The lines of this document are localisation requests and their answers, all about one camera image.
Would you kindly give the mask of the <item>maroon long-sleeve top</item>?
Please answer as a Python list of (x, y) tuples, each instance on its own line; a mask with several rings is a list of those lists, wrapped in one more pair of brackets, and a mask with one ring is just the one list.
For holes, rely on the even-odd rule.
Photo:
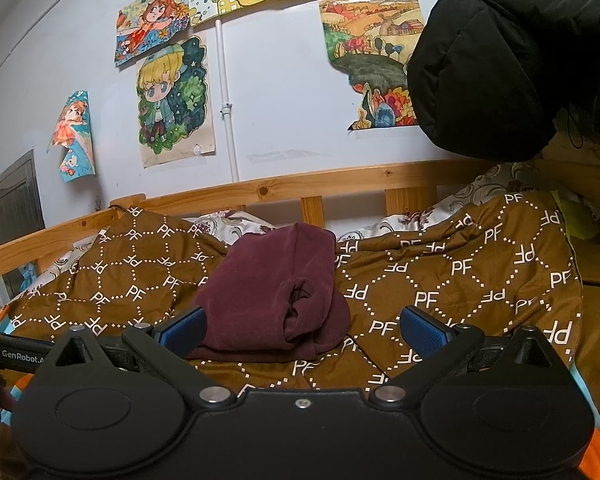
[(351, 315), (336, 286), (335, 259), (335, 235), (317, 226), (244, 235), (195, 297), (207, 331), (189, 359), (312, 361), (336, 348)]

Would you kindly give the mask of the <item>brown PF patterned duvet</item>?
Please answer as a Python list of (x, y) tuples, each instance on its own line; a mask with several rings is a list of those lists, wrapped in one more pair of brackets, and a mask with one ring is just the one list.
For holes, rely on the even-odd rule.
[(189, 362), (236, 392), (372, 390), (420, 361), (400, 335), (407, 306), (489, 336), (534, 325), (570, 363), (582, 286), (554, 197), (507, 194), (415, 232), (337, 240), (296, 223), (230, 244), (131, 208), (58, 278), (4, 307), (0, 333), (117, 336), (201, 307), (207, 333)]

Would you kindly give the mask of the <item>white floral pillow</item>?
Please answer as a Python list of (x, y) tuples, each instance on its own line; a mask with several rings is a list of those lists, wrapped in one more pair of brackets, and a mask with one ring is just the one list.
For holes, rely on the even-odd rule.
[(245, 211), (180, 219), (134, 208), (76, 243), (2, 307), (0, 333), (55, 340), (78, 324), (117, 335), (137, 323), (160, 323), (186, 308), (208, 280), (220, 246), (272, 229)]

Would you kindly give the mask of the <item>yellow-green cloth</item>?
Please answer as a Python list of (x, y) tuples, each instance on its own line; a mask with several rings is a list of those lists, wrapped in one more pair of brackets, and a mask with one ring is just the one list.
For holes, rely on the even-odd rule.
[(600, 232), (592, 211), (578, 194), (570, 191), (554, 190), (554, 200), (565, 220), (567, 233), (578, 240), (590, 240)]

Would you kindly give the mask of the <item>small girl drawing poster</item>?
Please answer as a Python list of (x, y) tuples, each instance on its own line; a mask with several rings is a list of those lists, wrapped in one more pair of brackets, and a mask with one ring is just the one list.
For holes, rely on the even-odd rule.
[(58, 172), (64, 182), (96, 174), (90, 103), (86, 90), (68, 97), (54, 129), (50, 146), (62, 146), (65, 156)]

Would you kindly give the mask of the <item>blond boy drawing poster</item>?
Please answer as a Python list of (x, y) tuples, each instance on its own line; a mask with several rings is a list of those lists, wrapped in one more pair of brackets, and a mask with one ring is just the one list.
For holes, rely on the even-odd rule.
[(148, 55), (137, 70), (136, 94), (145, 168), (215, 153), (206, 36)]

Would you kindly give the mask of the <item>black puffer jacket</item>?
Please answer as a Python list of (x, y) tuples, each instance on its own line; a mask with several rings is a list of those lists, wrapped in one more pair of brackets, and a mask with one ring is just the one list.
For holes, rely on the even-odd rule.
[(419, 127), (457, 155), (522, 162), (560, 126), (600, 143), (600, 0), (438, 0), (407, 83)]

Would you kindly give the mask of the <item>landscape drawing poster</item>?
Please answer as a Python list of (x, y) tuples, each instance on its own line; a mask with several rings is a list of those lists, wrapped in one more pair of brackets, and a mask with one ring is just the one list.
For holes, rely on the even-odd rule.
[(407, 72), (425, 27), (418, 0), (324, 0), (319, 5), (330, 65), (362, 98), (351, 130), (417, 124)]

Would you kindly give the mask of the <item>red-haired girl drawing poster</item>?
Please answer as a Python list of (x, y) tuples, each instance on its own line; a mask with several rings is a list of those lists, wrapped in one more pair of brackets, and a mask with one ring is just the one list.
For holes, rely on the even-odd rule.
[(188, 0), (133, 1), (118, 12), (114, 65), (166, 44), (188, 26)]

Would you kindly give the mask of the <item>white wall pipe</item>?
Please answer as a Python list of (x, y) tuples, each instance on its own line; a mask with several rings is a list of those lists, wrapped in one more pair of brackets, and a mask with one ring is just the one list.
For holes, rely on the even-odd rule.
[(240, 180), (240, 177), (233, 128), (233, 103), (230, 102), (230, 92), (228, 91), (223, 23), (219, 18), (214, 22), (214, 30), (216, 48), (218, 49), (218, 67), (222, 99), (220, 113), (225, 130), (228, 160), (230, 161), (230, 178), (233, 183), (236, 183)]

